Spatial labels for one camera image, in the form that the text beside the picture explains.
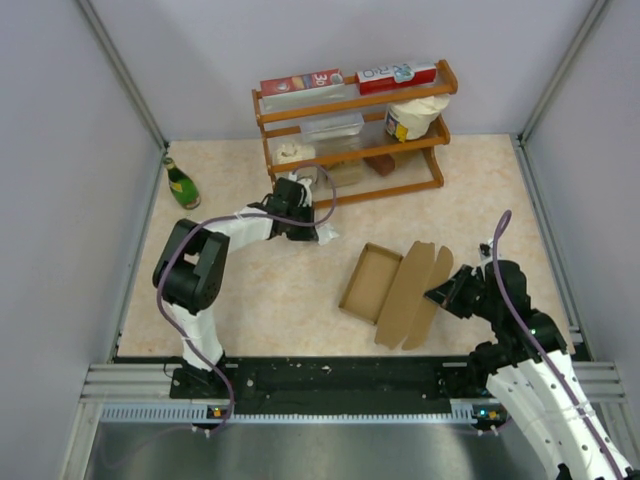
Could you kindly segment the small clear plastic bag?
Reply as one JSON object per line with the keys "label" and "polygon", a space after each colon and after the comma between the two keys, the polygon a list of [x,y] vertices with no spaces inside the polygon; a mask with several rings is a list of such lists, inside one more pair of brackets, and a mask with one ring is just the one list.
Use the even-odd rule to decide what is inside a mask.
{"label": "small clear plastic bag", "polygon": [[340,237],[340,234],[334,229],[330,223],[325,223],[316,228],[318,236],[318,244],[320,246],[327,245],[332,240]]}

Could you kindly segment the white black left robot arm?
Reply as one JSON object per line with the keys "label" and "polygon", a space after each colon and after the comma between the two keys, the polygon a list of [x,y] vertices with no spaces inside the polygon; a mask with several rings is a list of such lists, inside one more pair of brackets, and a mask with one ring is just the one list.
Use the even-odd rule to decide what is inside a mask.
{"label": "white black left robot arm", "polygon": [[234,214],[201,223],[181,219],[174,225],[152,283],[182,337],[184,360],[196,368],[192,384],[203,395],[220,394],[227,382],[225,370],[216,366],[224,348],[216,332],[213,303],[228,255],[279,236],[316,242],[311,185],[309,177],[289,175],[276,181],[273,193]]}

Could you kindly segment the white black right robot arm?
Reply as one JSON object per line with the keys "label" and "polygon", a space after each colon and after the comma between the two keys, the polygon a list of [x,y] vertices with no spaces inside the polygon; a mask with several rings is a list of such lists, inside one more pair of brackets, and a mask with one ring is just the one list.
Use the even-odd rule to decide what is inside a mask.
{"label": "white black right robot arm", "polygon": [[497,399],[549,478],[638,478],[584,393],[556,323],[532,307],[517,263],[464,265],[425,296],[458,318],[490,324],[496,340],[469,354],[458,391]]}

